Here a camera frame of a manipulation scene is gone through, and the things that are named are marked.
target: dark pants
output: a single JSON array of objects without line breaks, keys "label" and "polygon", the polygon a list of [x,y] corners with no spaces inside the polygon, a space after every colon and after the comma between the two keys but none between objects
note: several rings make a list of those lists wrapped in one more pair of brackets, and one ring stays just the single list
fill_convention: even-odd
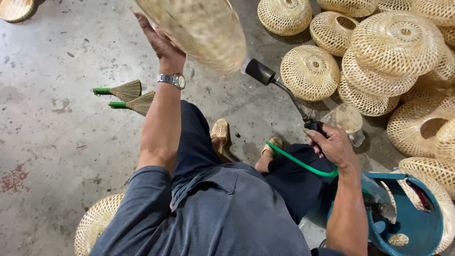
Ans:
[{"label": "dark pants", "polygon": [[[201,111],[193,104],[182,102],[182,133],[177,151],[172,189],[188,181],[199,171],[221,164],[221,159],[212,148],[210,128]],[[320,159],[308,144],[292,144],[284,149],[300,161],[323,172],[330,173],[333,163]],[[269,174],[265,179],[283,197],[292,219],[298,224],[316,203],[322,188],[333,178],[325,178],[279,155],[268,164]]]}]

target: man's right arm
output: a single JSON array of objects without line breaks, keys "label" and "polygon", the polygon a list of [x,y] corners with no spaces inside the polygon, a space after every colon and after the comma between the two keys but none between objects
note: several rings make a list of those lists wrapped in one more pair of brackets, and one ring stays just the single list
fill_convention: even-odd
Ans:
[{"label": "man's right arm", "polygon": [[327,134],[305,130],[310,144],[321,157],[327,157],[339,169],[338,190],[327,223],[326,245],[347,255],[366,256],[368,220],[360,186],[361,169],[345,131],[320,123]]}]

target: metal watch band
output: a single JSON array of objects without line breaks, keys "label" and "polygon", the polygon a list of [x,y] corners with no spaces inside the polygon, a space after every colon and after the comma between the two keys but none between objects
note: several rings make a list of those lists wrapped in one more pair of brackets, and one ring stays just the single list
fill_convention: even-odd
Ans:
[{"label": "metal watch band", "polygon": [[175,77],[173,75],[159,74],[157,82],[165,82],[175,85]]}]

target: fingernail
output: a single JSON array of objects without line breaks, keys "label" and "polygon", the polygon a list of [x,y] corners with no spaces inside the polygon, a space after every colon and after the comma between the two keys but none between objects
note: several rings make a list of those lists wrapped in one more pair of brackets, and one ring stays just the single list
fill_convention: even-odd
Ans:
[{"label": "fingernail", "polygon": [[303,128],[303,132],[310,137],[314,136],[314,133],[315,133],[315,131],[307,129],[307,128]]}]

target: concrete floor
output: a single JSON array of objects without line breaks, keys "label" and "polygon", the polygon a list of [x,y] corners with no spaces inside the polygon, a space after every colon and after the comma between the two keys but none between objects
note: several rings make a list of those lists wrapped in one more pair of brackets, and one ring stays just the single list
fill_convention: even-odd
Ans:
[{"label": "concrete floor", "polygon": [[[298,36],[269,34],[257,17],[259,0],[232,0],[251,57],[279,71]],[[133,1],[47,0],[28,20],[0,21],[0,251],[2,255],[74,255],[81,217],[101,198],[123,193],[137,164],[144,117],[110,109],[111,96],[93,87],[140,79],[155,86],[158,61],[130,7]],[[320,12],[312,1],[313,14]],[[219,76],[187,61],[183,99],[196,104],[212,126],[230,123],[230,152],[254,165],[263,142],[282,136],[305,143],[302,121],[288,96],[236,73]],[[317,104],[323,114],[335,97]],[[364,144],[356,149],[364,169],[388,172],[403,158],[390,144],[388,117],[364,118]],[[310,247],[325,231],[304,220]]]}]

